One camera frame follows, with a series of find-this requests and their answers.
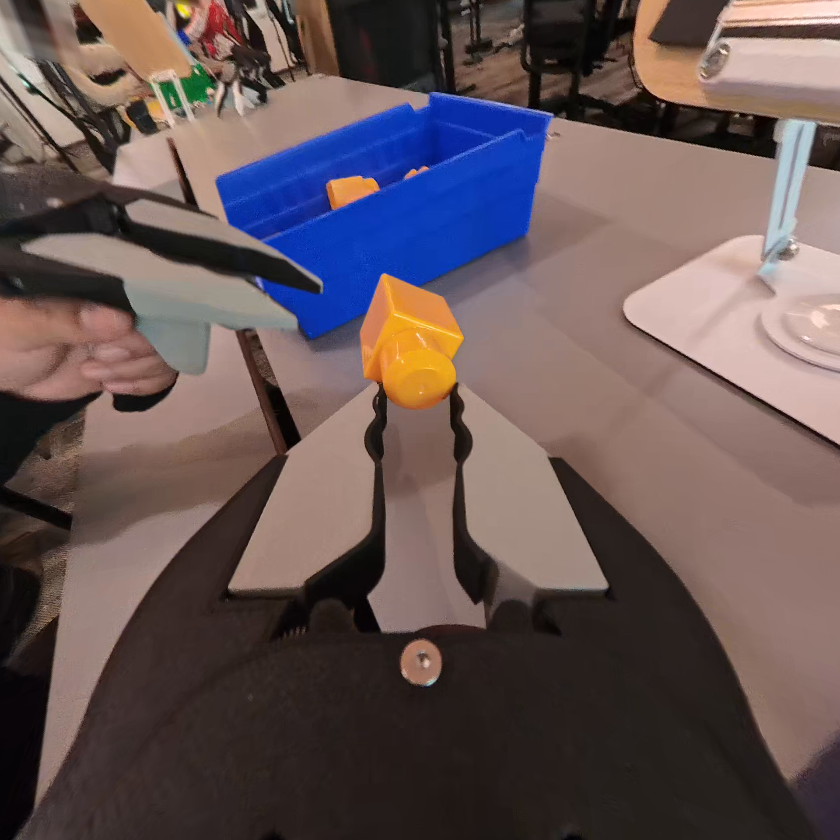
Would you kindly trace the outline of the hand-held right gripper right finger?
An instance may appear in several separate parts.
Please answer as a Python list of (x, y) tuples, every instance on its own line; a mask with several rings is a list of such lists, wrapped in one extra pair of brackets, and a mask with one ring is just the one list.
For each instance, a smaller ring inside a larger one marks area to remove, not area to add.
[(455, 574), (477, 605), (537, 607), (608, 583), (546, 451), (458, 384), (451, 395)]

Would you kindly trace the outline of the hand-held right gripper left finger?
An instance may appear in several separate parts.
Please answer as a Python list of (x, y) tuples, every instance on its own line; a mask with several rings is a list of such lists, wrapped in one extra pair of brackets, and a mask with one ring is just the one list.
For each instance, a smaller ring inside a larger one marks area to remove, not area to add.
[(385, 568), (387, 400), (369, 385), (287, 454), (229, 583), (233, 595), (355, 606)]

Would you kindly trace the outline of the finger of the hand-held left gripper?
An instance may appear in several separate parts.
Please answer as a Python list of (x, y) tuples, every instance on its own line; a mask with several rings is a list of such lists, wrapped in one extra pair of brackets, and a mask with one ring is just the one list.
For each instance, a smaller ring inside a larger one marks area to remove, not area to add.
[(100, 234), (51, 234), (22, 245), (29, 258), (70, 268), (69, 277), (20, 276), (18, 289), (127, 306), (136, 329), (174, 370), (204, 373), (211, 328), (297, 331), (298, 319), (251, 280), (179, 263)]
[(218, 274), (257, 277), (283, 287), (322, 294), (322, 281), (276, 248), (212, 215), (149, 198), (121, 210), (123, 235), (159, 256)]

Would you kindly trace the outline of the pile of mega blocks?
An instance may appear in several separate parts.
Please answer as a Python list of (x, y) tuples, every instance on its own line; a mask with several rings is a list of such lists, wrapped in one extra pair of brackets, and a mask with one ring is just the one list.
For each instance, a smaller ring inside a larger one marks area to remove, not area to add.
[(394, 163), (368, 175), (333, 177), (324, 186), (324, 211), (336, 212), (376, 196), (380, 196), (382, 201), (404, 198), (410, 191), (408, 185), (432, 168), (431, 164), (424, 162)]

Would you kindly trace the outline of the orange mega block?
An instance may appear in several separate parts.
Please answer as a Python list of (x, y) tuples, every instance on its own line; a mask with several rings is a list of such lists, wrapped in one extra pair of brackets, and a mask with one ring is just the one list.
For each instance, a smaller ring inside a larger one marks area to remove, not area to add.
[(455, 387), (463, 341), (443, 297), (383, 274), (360, 329), (364, 378), (381, 385), (392, 403), (426, 410)]

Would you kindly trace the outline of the blue plastic bin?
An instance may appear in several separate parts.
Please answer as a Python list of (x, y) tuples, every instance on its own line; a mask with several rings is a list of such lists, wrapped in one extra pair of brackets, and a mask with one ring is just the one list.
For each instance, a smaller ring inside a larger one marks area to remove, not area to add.
[[(530, 228), (552, 115), (429, 95), (221, 174), (227, 221), (322, 281), (312, 295), (262, 280), (309, 340), (367, 311), (383, 274), (423, 286)], [(324, 211), (333, 177), (428, 163), (404, 198)]]

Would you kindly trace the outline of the person's left forearm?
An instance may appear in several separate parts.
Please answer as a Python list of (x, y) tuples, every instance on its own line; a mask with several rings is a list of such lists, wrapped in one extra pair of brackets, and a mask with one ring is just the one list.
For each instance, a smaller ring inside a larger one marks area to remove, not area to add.
[(112, 398), (119, 413), (143, 413), (160, 404), (172, 391), (178, 374), (142, 374), (129, 383), (127, 374), (97, 376), (71, 369), (40, 377), (12, 375), (2, 370), (1, 481), (18, 471), (38, 442), (56, 426), (83, 413), (101, 394)]

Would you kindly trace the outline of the person's left hand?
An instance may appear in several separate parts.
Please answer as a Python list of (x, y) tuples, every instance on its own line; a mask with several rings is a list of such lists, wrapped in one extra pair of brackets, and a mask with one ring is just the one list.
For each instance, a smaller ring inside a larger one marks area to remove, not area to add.
[(1, 391), (37, 402), (152, 396), (178, 376), (126, 312), (67, 300), (1, 300)]

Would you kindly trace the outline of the green box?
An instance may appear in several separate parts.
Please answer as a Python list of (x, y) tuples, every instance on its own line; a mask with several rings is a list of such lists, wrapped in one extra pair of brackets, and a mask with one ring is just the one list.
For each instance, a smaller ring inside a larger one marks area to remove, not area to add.
[(194, 61), (186, 76), (176, 77), (173, 70), (161, 71), (150, 78), (149, 85), (163, 120), (173, 128), (178, 118), (193, 121), (196, 108), (213, 103), (217, 83), (201, 62)]

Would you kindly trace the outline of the black office chair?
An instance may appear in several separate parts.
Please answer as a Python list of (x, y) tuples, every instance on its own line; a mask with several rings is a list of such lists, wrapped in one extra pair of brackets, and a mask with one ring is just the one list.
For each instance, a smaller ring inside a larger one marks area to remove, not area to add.
[(565, 95), (549, 101), (549, 112), (583, 121), (588, 111), (617, 118), (619, 106), (585, 95), (581, 83), (606, 62), (613, 42), (633, 33), (636, 13), (622, 15), (623, 1), (525, 1), (521, 68), (528, 75), (528, 108), (541, 110), (544, 76), (570, 77)]
[(436, 1), (327, 1), (341, 78), (419, 92), (454, 92), (448, 10)]

